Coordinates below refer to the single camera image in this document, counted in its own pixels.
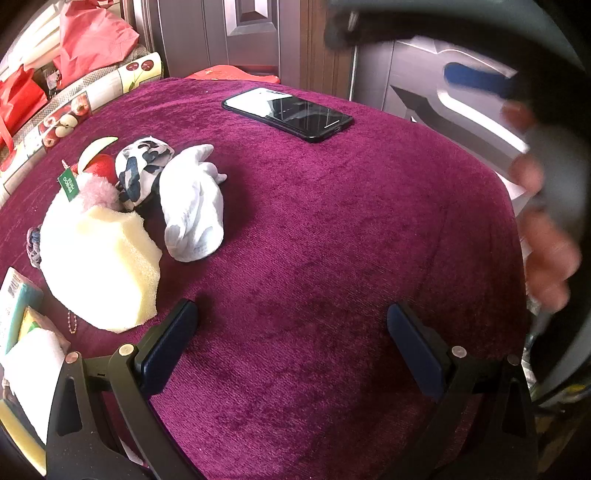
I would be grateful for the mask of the person's right hand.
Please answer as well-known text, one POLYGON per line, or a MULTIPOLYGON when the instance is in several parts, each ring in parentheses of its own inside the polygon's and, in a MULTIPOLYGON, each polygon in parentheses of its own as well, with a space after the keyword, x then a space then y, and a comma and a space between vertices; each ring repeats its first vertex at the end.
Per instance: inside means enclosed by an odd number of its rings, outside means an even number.
POLYGON ((542 163, 531 151, 515 158, 509 176, 534 197, 518 219, 520 239, 530 250, 525 260, 527 292, 543 309, 558 312, 569 301, 568 280, 581 265, 581 250, 552 220, 542 201, 535 198, 543 190, 545 174, 542 163))

